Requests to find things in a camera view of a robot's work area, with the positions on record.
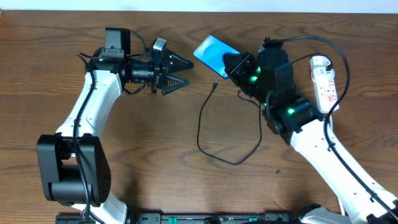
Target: metal bracket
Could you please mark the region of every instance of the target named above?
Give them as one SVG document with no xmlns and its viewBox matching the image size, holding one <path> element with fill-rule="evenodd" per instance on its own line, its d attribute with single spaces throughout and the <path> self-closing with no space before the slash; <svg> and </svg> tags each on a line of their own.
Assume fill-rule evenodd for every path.
<svg viewBox="0 0 398 224">
<path fill-rule="evenodd" d="M 160 215 L 156 213 L 140 213 L 137 215 L 137 224 L 160 223 Z"/>
<path fill-rule="evenodd" d="M 285 221 L 288 222 L 291 217 L 288 213 L 266 213 L 264 215 L 265 221 Z"/>
<path fill-rule="evenodd" d="M 79 215 L 57 215 L 55 217 L 55 224 L 79 224 L 81 218 Z M 95 224 L 95 221 L 87 221 L 86 224 Z"/>
</svg>

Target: plug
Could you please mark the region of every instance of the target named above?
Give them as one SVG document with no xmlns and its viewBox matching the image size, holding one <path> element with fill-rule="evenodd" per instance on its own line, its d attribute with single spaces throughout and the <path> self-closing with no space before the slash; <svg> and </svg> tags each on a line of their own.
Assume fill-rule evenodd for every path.
<svg viewBox="0 0 398 224">
<path fill-rule="evenodd" d="M 217 88 L 217 85 L 218 85 L 218 81 L 215 81 L 213 84 L 213 90 L 215 90 Z"/>
<path fill-rule="evenodd" d="M 324 56 L 314 56 L 310 60 L 311 79 L 313 82 L 319 80 L 332 80 L 335 78 L 335 70 L 330 68 L 331 61 Z"/>
</svg>

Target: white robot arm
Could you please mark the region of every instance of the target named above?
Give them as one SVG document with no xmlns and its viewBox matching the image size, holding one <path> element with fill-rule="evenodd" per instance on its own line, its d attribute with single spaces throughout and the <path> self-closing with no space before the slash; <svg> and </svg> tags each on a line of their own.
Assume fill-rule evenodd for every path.
<svg viewBox="0 0 398 224">
<path fill-rule="evenodd" d="M 291 146 L 318 171 L 337 197 L 343 202 L 344 208 L 352 223 L 367 223 L 367 217 L 373 214 L 380 217 L 386 210 L 374 201 L 357 180 L 346 170 L 336 155 L 328 150 L 329 145 L 323 134 L 324 121 L 314 120 L 304 126 L 299 133 L 294 132 L 290 141 Z M 333 131 L 328 128 L 329 137 L 335 143 L 335 148 L 346 163 L 357 175 L 377 193 L 380 199 L 395 208 L 393 201 L 397 200 L 392 193 L 379 185 L 355 158 L 339 142 Z M 304 223 L 319 223 L 322 217 L 304 219 Z"/>
<path fill-rule="evenodd" d="M 37 142 L 40 174 L 47 200 L 84 211 L 90 203 L 89 216 L 97 223 L 130 222 L 127 205 L 110 191 L 111 172 L 100 143 L 114 102 L 123 90 L 135 94 L 146 84 L 150 85 L 152 93 L 161 89 L 163 95 L 189 85 L 188 80 L 171 73 L 193 68 L 192 62 L 167 49 L 166 41 L 161 38 L 153 42 L 151 49 L 146 49 L 145 45 L 144 48 L 150 53 L 149 60 L 131 59 L 128 56 L 130 30 L 106 28 L 105 48 L 100 49 L 103 57 L 98 57 L 97 53 L 87 56 L 90 62 L 85 61 L 86 70 L 93 73 L 86 73 L 83 90 L 72 112 L 55 135 L 41 135 Z M 127 82 L 144 85 L 130 93 L 124 89 Z M 73 153 L 76 143 L 78 155 Z M 62 163 L 71 156 L 77 156 L 78 166 Z"/>
</svg>

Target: black mount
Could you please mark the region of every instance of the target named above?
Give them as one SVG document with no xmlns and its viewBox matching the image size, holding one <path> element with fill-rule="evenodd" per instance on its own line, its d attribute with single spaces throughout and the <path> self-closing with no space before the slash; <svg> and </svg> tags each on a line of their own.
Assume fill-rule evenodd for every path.
<svg viewBox="0 0 398 224">
<path fill-rule="evenodd" d="M 193 63 L 166 48 L 166 40 L 157 38 L 149 51 L 149 60 L 138 60 L 129 57 L 130 30 L 106 28 L 105 48 L 102 58 L 95 55 L 90 60 L 93 70 L 109 70 L 118 73 L 122 86 L 126 83 L 144 83 L 150 86 L 151 93 L 157 89 L 162 95 L 169 94 L 189 85 L 187 79 L 171 75 L 193 68 Z"/>
<path fill-rule="evenodd" d="M 272 44 L 259 52 L 257 60 L 245 54 L 224 54 L 225 72 L 247 96 L 255 97 L 267 110 L 262 112 L 268 127 L 289 145 L 294 131 L 323 116 L 310 100 L 296 91 L 293 66 L 282 44 Z"/>
<path fill-rule="evenodd" d="M 90 134 L 78 138 L 80 157 L 86 174 L 91 205 L 106 201 L 111 190 L 111 169 L 100 139 Z M 37 141 L 37 157 L 45 198 L 61 205 L 85 203 L 85 191 L 77 165 L 65 165 L 72 153 L 72 138 L 43 134 Z"/>
<path fill-rule="evenodd" d="M 126 224 L 250 224 L 250 223 L 300 223 L 293 220 L 291 213 L 265 213 L 265 214 L 209 214 L 209 215 L 192 215 L 192 214 L 161 214 L 161 213 L 137 213 L 133 221 L 127 220 Z M 79 224 L 80 217 L 78 215 L 58 215 L 55 219 L 56 224 Z"/>
</svg>

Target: white wall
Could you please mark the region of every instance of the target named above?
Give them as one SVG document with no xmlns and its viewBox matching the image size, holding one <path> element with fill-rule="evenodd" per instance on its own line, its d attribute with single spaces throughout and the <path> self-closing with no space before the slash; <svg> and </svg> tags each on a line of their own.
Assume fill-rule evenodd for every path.
<svg viewBox="0 0 398 224">
<path fill-rule="evenodd" d="M 3 10 L 398 13 L 398 0 L 0 0 Z"/>
</svg>

